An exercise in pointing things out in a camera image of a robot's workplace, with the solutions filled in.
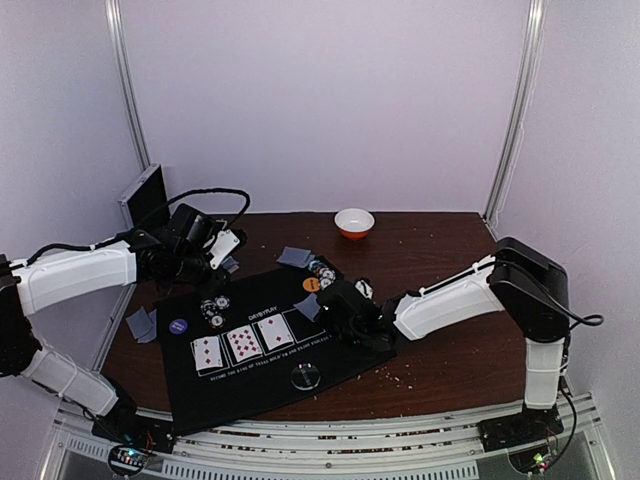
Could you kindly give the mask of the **black dealer button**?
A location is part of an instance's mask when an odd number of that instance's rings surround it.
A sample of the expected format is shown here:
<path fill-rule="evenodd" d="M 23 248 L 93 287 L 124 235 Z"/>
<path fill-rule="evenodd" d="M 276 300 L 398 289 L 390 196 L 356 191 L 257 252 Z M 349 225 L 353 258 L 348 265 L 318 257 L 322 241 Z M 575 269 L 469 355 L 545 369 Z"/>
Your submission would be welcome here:
<path fill-rule="evenodd" d="M 309 362 L 297 364 L 291 371 L 290 382 L 299 391 L 315 389 L 321 381 L 319 369 Z"/>

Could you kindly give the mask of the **nine of diamonds card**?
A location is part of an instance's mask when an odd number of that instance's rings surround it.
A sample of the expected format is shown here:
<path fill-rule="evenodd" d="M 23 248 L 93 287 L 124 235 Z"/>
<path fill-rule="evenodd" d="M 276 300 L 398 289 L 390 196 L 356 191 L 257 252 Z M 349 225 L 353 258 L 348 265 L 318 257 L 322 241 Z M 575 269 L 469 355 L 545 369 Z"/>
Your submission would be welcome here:
<path fill-rule="evenodd" d="M 238 327 L 225 334 L 236 363 L 260 357 L 263 350 L 251 325 Z"/>

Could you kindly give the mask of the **grey playing card deck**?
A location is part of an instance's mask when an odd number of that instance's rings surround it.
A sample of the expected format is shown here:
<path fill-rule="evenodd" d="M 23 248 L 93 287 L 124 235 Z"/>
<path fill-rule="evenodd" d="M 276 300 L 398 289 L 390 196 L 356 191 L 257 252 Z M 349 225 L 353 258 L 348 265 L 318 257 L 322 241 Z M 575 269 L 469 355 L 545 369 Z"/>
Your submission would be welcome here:
<path fill-rule="evenodd" d="M 239 262 L 232 256 L 228 256 L 222 261 L 220 266 L 228 273 L 234 273 L 239 269 Z"/>

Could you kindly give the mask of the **two of diamonds card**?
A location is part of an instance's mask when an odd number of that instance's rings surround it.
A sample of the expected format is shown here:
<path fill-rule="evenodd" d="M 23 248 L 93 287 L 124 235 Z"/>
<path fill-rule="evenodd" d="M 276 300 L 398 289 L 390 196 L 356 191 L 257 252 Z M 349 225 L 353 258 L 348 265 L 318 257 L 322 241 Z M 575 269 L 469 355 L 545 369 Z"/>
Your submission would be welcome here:
<path fill-rule="evenodd" d="M 265 318 L 259 321 L 257 326 L 268 351 L 276 350 L 294 342 L 288 325 L 281 314 Z"/>

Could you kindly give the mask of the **three of diamonds card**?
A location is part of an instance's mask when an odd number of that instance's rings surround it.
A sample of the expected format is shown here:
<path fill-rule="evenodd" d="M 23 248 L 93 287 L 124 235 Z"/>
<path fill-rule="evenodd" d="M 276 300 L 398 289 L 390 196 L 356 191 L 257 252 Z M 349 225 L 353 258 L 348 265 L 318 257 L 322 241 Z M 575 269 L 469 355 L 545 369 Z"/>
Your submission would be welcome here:
<path fill-rule="evenodd" d="M 218 336 L 197 338 L 191 342 L 197 372 L 223 366 L 223 356 Z"/>

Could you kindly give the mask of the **purple small blind button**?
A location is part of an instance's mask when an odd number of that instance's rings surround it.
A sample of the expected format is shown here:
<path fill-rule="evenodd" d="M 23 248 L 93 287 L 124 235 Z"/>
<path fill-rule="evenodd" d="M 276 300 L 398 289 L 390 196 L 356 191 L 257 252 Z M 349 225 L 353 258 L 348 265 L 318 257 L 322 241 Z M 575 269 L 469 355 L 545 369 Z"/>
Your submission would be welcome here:
<path fill-rule="evenodd" d="M 189 328 L 189 324 L 185 319 L 177 318 L 169 323 L 169 332 L 173 335 L 182 335 Z"/>

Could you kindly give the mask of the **orange big blind button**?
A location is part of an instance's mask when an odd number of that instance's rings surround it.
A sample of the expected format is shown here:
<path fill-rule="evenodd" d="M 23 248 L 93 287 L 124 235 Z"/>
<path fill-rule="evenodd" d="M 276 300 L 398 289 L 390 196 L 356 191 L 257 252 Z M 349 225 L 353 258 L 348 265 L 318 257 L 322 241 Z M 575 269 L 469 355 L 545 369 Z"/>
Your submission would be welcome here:
<path fill-rule="evenodd" d="M 321 290 L 320 281 L 316 277 L 308 277 L 302 282 L 302 287 L 309 293 L 316 293 Z"/>

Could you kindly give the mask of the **blue patterned playing card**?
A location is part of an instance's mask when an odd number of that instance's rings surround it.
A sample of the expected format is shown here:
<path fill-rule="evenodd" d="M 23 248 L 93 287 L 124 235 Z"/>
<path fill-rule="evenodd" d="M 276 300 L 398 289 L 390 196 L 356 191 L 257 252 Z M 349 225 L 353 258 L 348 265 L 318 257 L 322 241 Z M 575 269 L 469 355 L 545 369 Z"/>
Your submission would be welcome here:
<path fill-rule="evenodd" d="M 126 323 L 134 339 L 137 339 L 149 329 L 149 324 L 156 324 L 156 312 L 147 312 L 140 308 L 134 314 L 126 318 Z"/>
<path fill-rule="evenodd" d="M 307 268 L 314 259 L 315 255 L 308 249 L 285 246 L 276 262 L 296 268 Z"/>
<path fill-rule="evenodd" d="M 136 339 L 138 344 L 148 344 L 157 338 L 157 325 L 154 322 L 149 324 L 149 329 Z"/>

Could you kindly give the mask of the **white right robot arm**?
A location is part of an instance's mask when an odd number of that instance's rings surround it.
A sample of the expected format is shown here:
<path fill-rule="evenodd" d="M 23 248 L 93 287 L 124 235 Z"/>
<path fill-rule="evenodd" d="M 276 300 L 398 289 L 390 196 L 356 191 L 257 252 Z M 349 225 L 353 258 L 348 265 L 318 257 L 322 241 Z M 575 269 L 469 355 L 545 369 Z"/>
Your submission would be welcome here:
<path fill-rule="evenodd" d="M 513 237 L 494 253 L 430 287 L 376 305 L 368 284 L 335 280 L 318 296 L 319 323 L 344 343 L 377 352 L 397 337 L 421 340 L 481 315 L 504 312 L 526 345 L 525 390 L 520 413 L 484 421 L 486 439 L 504 445 L 511 434 L 530 442 L 564 426 L 557 408 L 568 359 L 570 326 L 567 274 L 559 264 Z"/>

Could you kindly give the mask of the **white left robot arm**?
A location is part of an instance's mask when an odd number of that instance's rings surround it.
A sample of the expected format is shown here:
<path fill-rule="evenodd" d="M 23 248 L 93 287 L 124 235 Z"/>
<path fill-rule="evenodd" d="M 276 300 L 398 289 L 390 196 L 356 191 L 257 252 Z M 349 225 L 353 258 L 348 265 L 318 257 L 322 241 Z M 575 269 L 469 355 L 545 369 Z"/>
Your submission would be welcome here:
<path fill-rule="evenodd" d="M 216 239 L 177 255 L 159 243 L 135 246 L 124 240 L 82 251 L 63 251 L 37 260 L 1 262 L 1 374 L 23 377 L 53 394 L 105 417 L 106 429 L 123 444 L 144 433 L 138 415 L 120 405 L 122 394 L 104 376 L 86 368 L 43 338 L 33 319 L 76 313 L 89 316 L 89 303 L 147 280 L 210 288 L 223 281 L 224 261 L 236 240 Z"/>

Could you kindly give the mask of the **poker chip pile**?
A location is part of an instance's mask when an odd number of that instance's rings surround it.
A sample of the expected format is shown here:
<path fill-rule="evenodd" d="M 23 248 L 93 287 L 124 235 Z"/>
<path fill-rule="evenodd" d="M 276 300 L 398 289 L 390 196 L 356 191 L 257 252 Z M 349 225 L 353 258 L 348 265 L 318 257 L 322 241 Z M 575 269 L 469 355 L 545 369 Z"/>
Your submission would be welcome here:
<path fill-rule="evenodd" d="M 217 296 L 213 299 L 205 299 L 200 303 L 202 317 L 214 329 L 224 326 L 226 323 L 224 312 L 229 307 L 230 299 L 224 295 Z"/>
<path fill-rule="evenodd" d="M 307 268 L 315 276 L 321 290 L 326 289 L 337 279 L 336 271 L 320 259 L 312 260 Z"/>

